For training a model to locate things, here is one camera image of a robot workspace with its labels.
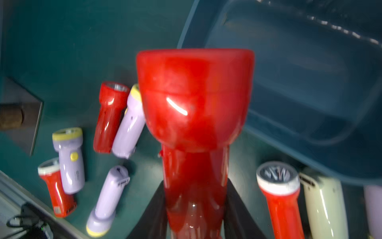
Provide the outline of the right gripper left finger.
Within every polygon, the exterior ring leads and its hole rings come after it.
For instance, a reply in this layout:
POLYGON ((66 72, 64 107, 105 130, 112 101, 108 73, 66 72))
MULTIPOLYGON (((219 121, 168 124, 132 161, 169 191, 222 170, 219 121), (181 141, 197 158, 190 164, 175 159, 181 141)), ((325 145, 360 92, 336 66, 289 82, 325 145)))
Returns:
POLYGON ((126 239, 165 239, 167 226, 165 190, 164 181, 162 181, 138 223, 126 239))

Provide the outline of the red flashlight cluster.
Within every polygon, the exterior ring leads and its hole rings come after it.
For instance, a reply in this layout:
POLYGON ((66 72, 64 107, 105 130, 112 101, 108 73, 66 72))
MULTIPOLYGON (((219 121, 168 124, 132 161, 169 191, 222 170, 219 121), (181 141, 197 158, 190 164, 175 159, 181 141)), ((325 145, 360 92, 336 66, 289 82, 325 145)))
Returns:
POLYGON ((225 211, 229 149, 244 126, 254 52, 146 50, 136 58, 146 125, 161 143, 173 238, 217 239, 225 211))

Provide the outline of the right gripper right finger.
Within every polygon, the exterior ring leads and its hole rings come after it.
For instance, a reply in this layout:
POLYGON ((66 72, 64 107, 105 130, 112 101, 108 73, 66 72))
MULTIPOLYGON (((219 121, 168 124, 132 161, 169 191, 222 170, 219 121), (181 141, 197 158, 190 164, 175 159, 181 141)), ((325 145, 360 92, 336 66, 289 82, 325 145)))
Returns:
POLYGON ((230 179, 227 182, 223 223, 226 239, 266 239, 230 179))

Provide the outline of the pale green flashlight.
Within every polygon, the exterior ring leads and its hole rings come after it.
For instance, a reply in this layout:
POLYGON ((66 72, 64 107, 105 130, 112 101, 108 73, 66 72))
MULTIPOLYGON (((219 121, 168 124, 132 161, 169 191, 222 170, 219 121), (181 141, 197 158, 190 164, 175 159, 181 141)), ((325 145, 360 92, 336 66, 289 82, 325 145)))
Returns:
POLYGON ((312 238, 349 238, 341 182, 309 167, 301 171, 299 177, 312 238))

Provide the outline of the blue plastic storage box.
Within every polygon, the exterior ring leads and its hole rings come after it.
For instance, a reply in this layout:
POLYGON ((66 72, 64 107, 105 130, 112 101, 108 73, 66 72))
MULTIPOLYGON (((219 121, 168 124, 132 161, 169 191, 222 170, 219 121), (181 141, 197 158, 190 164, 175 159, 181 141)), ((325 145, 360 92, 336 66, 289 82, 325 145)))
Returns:
POLYGON ((195 1, 178 48, 252 50, 246 130, 343 182, 382 183, 381 1, 195 1))

